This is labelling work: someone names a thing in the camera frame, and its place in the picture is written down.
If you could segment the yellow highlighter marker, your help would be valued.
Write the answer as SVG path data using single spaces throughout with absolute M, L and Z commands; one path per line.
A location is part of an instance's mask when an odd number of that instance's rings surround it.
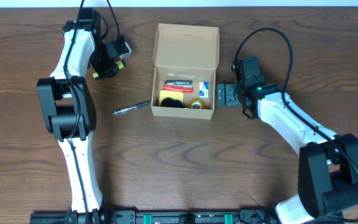
M 103 72 L 95 72 L 93 73 L 93 78 L 95 80 L 100 80 L 100 79 L 105 79 L 105 78 L 113 78 L 116 73 L 120 70 L 123 69 L 126 66 L 126 63 L 124 60 L 119 60 L 116 63 L 114 63 L 112 65 L 112 67 L 108 68 L 107 70 L 103 71 Z

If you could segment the white blue eraser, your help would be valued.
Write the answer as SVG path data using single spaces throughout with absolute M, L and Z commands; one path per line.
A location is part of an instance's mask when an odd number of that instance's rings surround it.
M 209 98 L 209 83 L 208 82 L 199 82 L 199 97 L 200 98 Z

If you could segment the yellow tape roll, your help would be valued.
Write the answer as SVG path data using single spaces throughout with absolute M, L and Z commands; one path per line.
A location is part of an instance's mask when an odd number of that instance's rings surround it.
M 205 102 L 199 98 L 194 98 L 189 102 L 188 107 L 190 109 L 200 109 L 203 110 L 206 108 Z

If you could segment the red black stapler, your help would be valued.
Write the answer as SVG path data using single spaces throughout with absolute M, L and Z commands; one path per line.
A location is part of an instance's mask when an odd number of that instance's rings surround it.
M 193 85 L 191 80 L 167 80 L 163 84 L 163 90 L 192 93 Z

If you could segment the yellow sticky note pad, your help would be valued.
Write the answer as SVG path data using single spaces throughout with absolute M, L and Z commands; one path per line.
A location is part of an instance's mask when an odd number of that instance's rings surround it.
M 161 90 L 158 98 L 158 105 L 162 105 L 162 101 L 166 98 L 171 98 L 173 100 L 178 100 L 183 103 L 184 93 L 177 92 L 177 91 L 168 91 L 168 90 Z

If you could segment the black ballpoint pen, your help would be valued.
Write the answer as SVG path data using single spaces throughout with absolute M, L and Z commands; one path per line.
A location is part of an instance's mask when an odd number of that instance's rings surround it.
M 151 104 L 151 101 L 144 101 L 144 102 L 141 102 L 141 103 L 138 103 L 138 104 L 135 104 L 135 105 L 131 105 L 131 106 L 127 106 L 127 107 L 124 107 L 124 108 L 116 109 L 111 114 L 114 115 L 114 116 L 121 115 L 121 114 L 124 114 L 124 113 L 128 113 L 130 111 L 137 110 L 137 109 L 139 109 L 141 107 L 144 107 L 144 106 L 147 106 L 149 104 Z

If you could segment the black computer mouse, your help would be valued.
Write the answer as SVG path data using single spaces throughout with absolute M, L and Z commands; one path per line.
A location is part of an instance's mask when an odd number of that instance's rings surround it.
M 180 100 L 174 100 L 173 98 L 164 98 L 161 101 L 160 106 L 167 108 L 186 108 Z

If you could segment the brown cardboard box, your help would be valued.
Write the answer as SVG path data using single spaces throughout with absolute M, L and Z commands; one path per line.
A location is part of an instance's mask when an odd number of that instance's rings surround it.
M 154 80 L 151 109 L 154 116 L 211 119 L 214 113 L 216 69 L 219 65 L 217 27 L 159 24 L 154 43 Z M 160 91 L 167 80 L 191 80 L 192 93 L 184 93 L 186 108 L 158 105 Z M 199 97 L 199 82 L 209 83 L 209 98 Z M 190 109 L 189 102 L 199 98 L 206 108 Z

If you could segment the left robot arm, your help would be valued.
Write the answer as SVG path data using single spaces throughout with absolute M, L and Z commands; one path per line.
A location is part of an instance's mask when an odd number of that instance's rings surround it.
M 94 79 L 113 77 L 125 64 L 109 56 L 101 34 L 101 15 L 92 7 L 81 7 L 74 21 L 62 28 L 65 44 L 49 78 L 41 78 L 37 91 L 45 126 L 54 135 L 67 163 L 72 203 L 60 218 L 55 214 L 32 216 L 41 223 L 106 223 L 103 197 L 94 170 L 92 138 L 96 108 L 86 84 L 89 66 Z

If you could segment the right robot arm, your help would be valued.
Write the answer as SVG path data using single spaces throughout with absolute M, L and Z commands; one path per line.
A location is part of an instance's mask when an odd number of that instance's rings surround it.
M 275 206 L 274 221 L 344 222 L 358 206 L 358 139 L 338 135 L 301 110 L 276 83 L 267 84 L 256 57 L 231 64 L 233 84 L 218 85 L 221 106 L 241 106 L 249 119 L 275 129 L 298 154 L 298 192 Z

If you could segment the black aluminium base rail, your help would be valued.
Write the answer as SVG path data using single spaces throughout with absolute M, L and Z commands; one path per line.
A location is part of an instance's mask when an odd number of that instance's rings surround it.
M 30 224 L 102 223 L 102 224 L 263 224 L 278 223 L 276 214 L 266 208 L 242 208 L 216 211 L 135 211 L 94 210 L 77 212 L 37 212 Z

